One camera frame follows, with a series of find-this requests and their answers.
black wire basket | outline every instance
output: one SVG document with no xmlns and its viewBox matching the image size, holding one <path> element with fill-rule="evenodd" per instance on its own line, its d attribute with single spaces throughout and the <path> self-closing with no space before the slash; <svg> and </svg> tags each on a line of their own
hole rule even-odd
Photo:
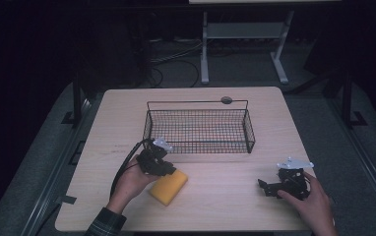
<svg viewBox="0 0 376 236">
<path fill-rule="evenodd" d="M 221 107 L 221 103 L 242 102 L 235 109 L 183 109 L 184 104 L 202 103 Z M 161 109 L 151 109 L 159 104 Z M 177 108 L 166 108 L 166 105 Z M 245 153 L 255 145 L 247 100 L 150 101 L 144 139 L 164 138 L 173 147 L 169 153 Z"/>
</svg>

hand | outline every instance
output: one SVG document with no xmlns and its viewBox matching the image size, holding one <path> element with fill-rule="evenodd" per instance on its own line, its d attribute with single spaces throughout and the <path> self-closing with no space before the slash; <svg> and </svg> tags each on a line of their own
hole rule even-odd
<svg viewBox="0 0 376 236">
<path fill-rule="evenodd" d="M 137 197 L 146 186 L 159 178 L 156 175 L 145 174 L 140 169 L 140 166 L 133 158 L 128 164 L 127 169 L 117 181 L 114 193 L 106 206 L 109 210 L 121 214 L 125 206 L 127 206 L 132 199 Z"/>
<path fill-rule="evenodd" d="M 302 219 L 317 236 L 337 236 L 333 214 L 330 208 L 329 197 L 323 190 L 320 182 L 312 175 L 304 172 L 304 176 L 310 181 L 310 195 L 301 201 L 289 193 L 279 190 L 278 195 L 289 202 L 298 210 Z"/>
</svg>

yellow sponge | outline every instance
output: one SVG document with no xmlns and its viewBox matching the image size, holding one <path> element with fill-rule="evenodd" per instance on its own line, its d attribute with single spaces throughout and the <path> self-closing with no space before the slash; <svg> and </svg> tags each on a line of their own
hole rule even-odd
<svg viewBox="0 0 376 236">
<path fill-rule="evenodd" d="M 168 206 L 187 181 L 188 176 L 176 169 L 173 174 L 158 179 L 150 193 L 163 205 Z"/>
</svg>

plaid sleeve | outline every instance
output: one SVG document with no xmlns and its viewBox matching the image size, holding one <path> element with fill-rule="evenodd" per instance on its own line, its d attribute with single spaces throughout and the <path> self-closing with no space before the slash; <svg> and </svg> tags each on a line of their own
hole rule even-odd
<svg viewBox="0 0 376 236">
<path fill-rule="evenodd" d="M 103 207 L 88 228 L 85 236 L 116 236 L 126 222 L 126 217 Z"/>
</svg>

wooden table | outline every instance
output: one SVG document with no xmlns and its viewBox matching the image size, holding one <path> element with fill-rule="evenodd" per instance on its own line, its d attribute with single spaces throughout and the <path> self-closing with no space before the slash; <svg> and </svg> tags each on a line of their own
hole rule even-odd
<svg viewBox="0 0 376 236">
<path fill-rule="evenodd" d="M 308 160 L 278 88 L 121 89 L 105 93 L 55 226 L 85 231 L 108 202 L 115 173 L 142 139 L 147 101 L 247 99 L 256 144 L 241 154 L 169 154 L 165 160 L 189 176 L 169 206 L 147 189 L 125 209 L 129 231 L 307 230 L 285 201 L 265 197 L 258 179 L 278 183 L 276 164 Z"/>
</svg>

